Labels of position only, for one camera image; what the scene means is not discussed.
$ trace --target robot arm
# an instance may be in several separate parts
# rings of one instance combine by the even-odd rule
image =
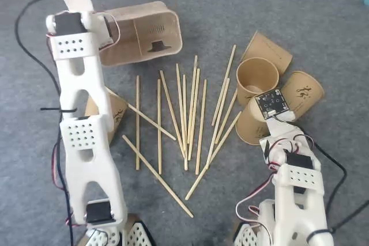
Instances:
[[[311,138],[288,123],[295,116],[278,89],[252,101],[251,105],[259,107],[256,116],[270,131],[260,145],[265,162],[275,171],[275,200],[265,200],[259,206],[258,222],[265,228],[255,234],[257,245],[333,246],[330,233],[317,234],[307,242],[312,232],[327,229],[321,163],[310,149],[307,139]]]
[[[107,133],[114,128],[110,98],[104,85],[99,51],[112,43],[106,19],[93,11],[91,0],[64,0],[68,11],[46,19],[52,55],[61,86],[61,109],[75,108],[80,90],[89,93],[99,114],[77,118],[64,113],[60,123],[66,151],[66,181],[76,223],[109,234],[125,234],[127,220],[119,172],[110,154]],[[76,61],[83,60],[84,72],[76,73]],[[108,196],[87,202],[85,190],[96,182]],[[109,246],[119,240],[108,241]]]

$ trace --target tipped-over paper cup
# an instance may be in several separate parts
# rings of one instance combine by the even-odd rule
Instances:
[[[322,85],[303,71],[294,71],[281,91],[296,119],[324,96]]]
[[[116,129],[118,128],[118,125],[120,124],[122,120],[123,115],[125,114],[127,110],[128,104],[123,98],[119,97],[116,93],[112,92],[108,88],[107,90],[109,93],[111,110],[112,110],[113,120],[114,120],[114,129],[108,133],[108,140],[110,143],[113,139]],[[92,100],[91,96],[89,96],[87,99],[85,116],[98,115],[98,114],[99,114],[99,109],[97,105],[95,104],[95,102]]]
[[[240,139],[251,145],[258,145],[259,140],[268,135],[268,126],[255,97],[248,102],[241,113],[236,124],[236,131]]]
[[[250,99],[274,89],[279,81],[277,67],[264,58],[244,60],[237,68],[237,99],[246,107]]]

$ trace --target gray carpet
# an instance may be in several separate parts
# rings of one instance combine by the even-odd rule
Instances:
[[[0,0],[0,237],[2,245],[68,245],[64,195],[52,185],[50,178],[50,154],[57,135],[58,114],[39,111],[40,107],[57,106],[58,99],[46,73],[22,52],[13,34],[14,19],[28,1]],[[97,10],[104,10],[150,1],[156,0],[93,0],[93,3]],[[163,69],[179,118],[175,63],[180,63],[181,72],[190,80],[193,56],[198,54],[201,79],[208,79],[202,144],[204,164],[213,130],[210,122],[232,45],[236,43],[238,49],[227,103],[236,86],[237,61],[258,29],[293,53],[282,82],[291,71],[304,70],[320,80],[326,90],[325,99],[304,115],[300,123],[348,170],[348,180],[333,204],[330,225],[369,197],[369,8],[361,0],[161,1],[179,15],[183,49],[175,56],[104,68],[108,87],[134,103],[135,77],[141,75],[142,111],[156,118],[156,80],[158,71]],[[48,14],[64,8],[62,0],[39,3],[30,9],[20,27],[24,44],[54,73],[45,45],[44,22]],[[174,134],[164,98],[162,103],[163,126]],[[236,105],[231,117],[238,110],[240,106]],[[191,219],[143,165],[139,172],[134,170],[135,156],[120,138],[126,134],[134,141],[134,122],[135,114],[128,111],[111,147],[129,212],[141,216],[157,245],[226,245],[236,221],[235,203],[268,174],[260,148],[245,145],[235,131],[231,133],[211,169],[186,202],[195,215]],[[156,168],[157,132],[147,122],[141,122],[141,150]],[[341,171],[319,153],[317,156],[322,162],[329,195]],[[178,144],[166,137],[163,137],[163,166],[163,178],[184,199],[195,180],[195,163],[192,161],[190,170],[184,172]],[[257,205],[265,198],[272,198],[273,191],[270,186],[250,203]],[[89,197],[97,194],[91,189]],[[368,218],[369,210],[366,210],[340,229],[334,236],[336,245],[367,245]],[[83,228],[75,228],[76,237],[82,231]]]

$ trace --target circuit board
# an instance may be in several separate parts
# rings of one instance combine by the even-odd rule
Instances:
[[[279,89],[270,90],[256,96],[255,99],[265,120],[289,110]]]

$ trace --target cup logo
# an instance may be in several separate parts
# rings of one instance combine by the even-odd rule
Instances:
[[[302,98],[303,100],[305,100],[306,98],[310,98],[310,91],[311,88],[309,86],[305,86],[302,89],[297,89],[296,92],[298,93],[298,95],[296,95],[296,97]]]
[[[120,109],[114,116],[113,116],[113,118],[114,118],[114,120],[115,120],[115,122],[116,123],[119,123],[120,122],[120,120],[122,119],[122,116],[123,116],[123,110],[122,109]]]

